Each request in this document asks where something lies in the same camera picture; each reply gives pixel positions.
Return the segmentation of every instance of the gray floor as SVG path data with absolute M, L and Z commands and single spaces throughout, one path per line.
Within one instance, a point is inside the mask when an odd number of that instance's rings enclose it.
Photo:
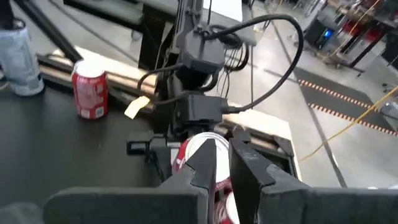
M 128 58 L 59 13 L 48 1 L 40 0 L 37 3 L 75 45 L 134 65 Z M 256 15 L 265 13 L 260 4 L 256 4 L 256 7 Z M 15 8 L 15 11 L 17 15 L 25 18 L 17 8 Z M 140 42 L 131 41 L 130 30 L 73 9 L 68 8 L 68 11 L 112 43 L 126 49 L 131 55 L 138 58 Z M 306 23 L 300 15 L 300 11 L 293 11 L 290 6 L 282 5 L 278 8 L 278 12 L 288 13 L 295 16 L 302 24 Z M 31 22 L 28 22 L 28 26 L 37 52 L 49 53 L 55 49 L 55 46 L 50 44 L 48 39 Z M 293 28 L 288 23 L 277 21 L 269 26 L 262 35 L 254 50 L 254 64 L 257 65 L 257 68 L 254 69 L 255 98 L 270 89 L 279 79 L 264 70 L 283 74 L 289 66 L 289 60 L 282 46 L 285 46 L 291 57 L 294 55 L 295 47 L 288 38 L 293 33 Z M 367 72 L 360 78 L 357 78 L 358 73 L 352 70 L 328 68 L 319 59 L 306 52 L 300 59 L 299 67 L 363 91 L 373 101 L 376 101 L 383 96 L 381 84 L 394 81 L 396 78 L 394 72 L 386 68 L 382 60 L 375 59 L 379 53 L 380 50 L 377 52 L 376 49 L 376 52 L 371 52 L 364 59 L 365 62 L 361 62 L 360 66 L 367 65 L 368 68 Z M 228 98 L 240 104 L 246 104 L 250 101 L 249 67 L 239 73 L 231 74 L 231 91 Z M 335 134 L 348 124 L 347 121 L 326 113 L 310 111 L 299 86 L 294 82 L 286 82 L 274 95 L 255 107 L 255 110 L 271 114 L 290 123 L 298 158 L 306 156 L 321 144 L 322 139 L 319 130 L 316 128 L 316 123 L 320 124 L 326 137 Z M 360 125 L 355 125 L 330 142 L 334 161 L 338 164 L 348 187 L 388 187 L 398 184 L 398 165 L 394 162 L 394 159 L 398 157 L 397 145 L 398 138 Z M 322 149 L 299 165 L 303 181 L 308 185 L 340 187 L 326 150 Z

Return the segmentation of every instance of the blue light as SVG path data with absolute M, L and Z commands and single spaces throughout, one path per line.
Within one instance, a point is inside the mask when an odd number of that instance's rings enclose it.
M 323 34 L 323 37 L 329 38 L 333 35 L 332 30 L 326 30 L 325 33 Z

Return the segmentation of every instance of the white paper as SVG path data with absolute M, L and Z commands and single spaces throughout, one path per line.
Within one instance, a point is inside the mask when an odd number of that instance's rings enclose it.
M 203 0 L 203 8 L 209 9 L 210 0 Z M 242 0 L 212 0 L 211 11 L 242 22 Z

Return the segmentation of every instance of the coca-cola can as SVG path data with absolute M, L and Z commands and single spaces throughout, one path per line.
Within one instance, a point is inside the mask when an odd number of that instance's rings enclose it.
M 197 134 L 190 139 L 187 139 L 178 150 L 177 156 L 172 165 L 173 172 L 177 172 L 184 163 L 194 155 L 200 146 L 207 140 L 214 139 L 216 143 L 217 167 L 216 167 L 216 191 L 222 190 L 225 187 L 230 187 L 229 179 L 229 157 L 228 157 L 228 141 L 219 134 L 205 132 Z
M 236 209 L 234 193 L 230 193 L 214 206 L 215 224 L 239 224 L 238 210 Z
M 105 71 L 97 64 L 80 60 L 72 73 L 77 113 L 86 119 L 98 119 L 108 112 L 108 87 Z

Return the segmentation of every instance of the yellow tag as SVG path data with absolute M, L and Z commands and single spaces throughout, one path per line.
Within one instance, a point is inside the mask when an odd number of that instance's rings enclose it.
M 146 96 L 140 96 L 139 98 L 133 100 L 130 105 L 125 110 L 124 114 L 131 119 L 134 119 L 138 111 L 145 107 L 150 102 L 150 99 Z

